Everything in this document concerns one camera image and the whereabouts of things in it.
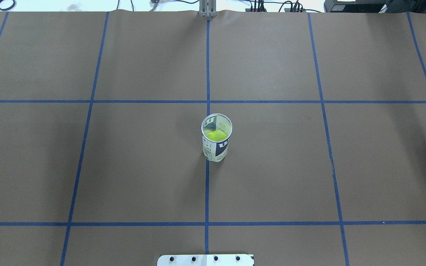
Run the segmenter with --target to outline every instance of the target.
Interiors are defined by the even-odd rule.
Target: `tennis ball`
[[[206,137],[210,139],[211,141],[222,141],[226,139],[228,135],[226,135],[226,133],[221,130],[215,130],[208,133]]]

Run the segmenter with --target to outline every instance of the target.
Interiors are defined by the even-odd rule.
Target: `black cable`
[[[266,4],[283,4],[283,2],[265,2],[265,1],[263,3],[266,3]]]
[[[196,0],[195,2],[187,2],[187,1],[184,1],[184,0],[172,0],[172,1],[183,2],[183,3],[187,3],[187,4],[195,4],[195,3],[198,3],[200,0]]]
[[[309,10],[309,9],[301,9],[301,10],[297,10],[296,12],[301,12],[301,11],[314,11],[314,12],[321,13],[321,11],[318,11],[318,10]]]
[[[290,9],[290,12],[295,12],[298,9],[298,4],[299,4],[299,0],[297,0],[297,2],[295,2],[295,4]]]
[[[280,6],[280,8],[279,8],[279,12],[282,10],[282,7],[283,7],[286,3],[290,3],[290,8],[292,8],[292,7],[293,7],[293,4],[294,4],[294,3],[292,3],[292,1],[285,1],[285,2],[284,2],[284,3],[282,3],[282,5]]]
[[[16,6],[16,0],[12,0],[12,5],[11,5],[10,7],[8,7],[8,8],[1,8],[1,7],[0,7],[0,10],[1,10],[1,11],[12,10],[15,6]]]

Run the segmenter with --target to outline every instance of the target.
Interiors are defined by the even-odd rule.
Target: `can label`
[[[221,130],[227,137],[221,141],[212,141],[206,137],[205,131]],[[219,162],[228,154],[228,143],[232,133],[232,124],[227,116],[214,113],[207,116],[202,123],[203,153],[209,161]]]

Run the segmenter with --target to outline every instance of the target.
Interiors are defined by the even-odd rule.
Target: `cable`
[[[11,5],[10,7],[8,7],[8,8],[1,8],[1,7],[0,7],[0,10],[1,10],[1,11],[12,10],[15,6],[16,6],[16,0],[12,0],[12,5]]]
[[[187,3],[187,4],[195,4],[195,3],[198,3],[200,0],[196,0],[195,2],[187,2],[187,1],[184,1],[184,0],[172,0],[172,1],[183,2],[183,3]]]
[[[159,2],[154,3],[154,7],[151,10],[149,10],[149,12],[154,12],[154,10],[156,10],[158,5],[159,5]]]
[[[290,3],[290,8],[292,8],[293,7],[293,3],[292,3],[292,1],[285,1],[284,3],[282,3],[282,5],[280,6],[280,8],[279,8],[279,11],[278,12],[280,12],[281,10],[282,10],[282,7],[286,4],[286,3]]]
[[[314,12],[322,13],[321,11],[318,11],[318,10],[309,10],[309,9],[297,10],[296,12],[301,12],[301,11],[314,11]]]

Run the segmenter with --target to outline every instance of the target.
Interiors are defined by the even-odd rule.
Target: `wire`
[[[294,4],[292,3],[292,1],[285,1],[284,3],[282,3],[282,5],[279,8],[279,12],[282,10],[282,7],[286,4],[286,3],[290,3],[290,8],[292,8],[294,6]]]
[[[151,10],[149,10],[149,12],[154,12],[154,10],[156,10],[158,5],[159,5],[159,2],[154,3],[154,7]]]
[[[187,4],[195,4],[195,3],[198,3],[200,0],[196,0],[195,2],[187,2],[187,1],[184,1],[184,0],[172,0],[172,1],[183,2],[183,3],[187,3]]]
[[[297,10],[296,12],[302,12],[302,11],[314,11],[314,12],[322,13],[321,11],[318,11],[318,10],[309,10],[309,9],[301,9],[301,10]]]

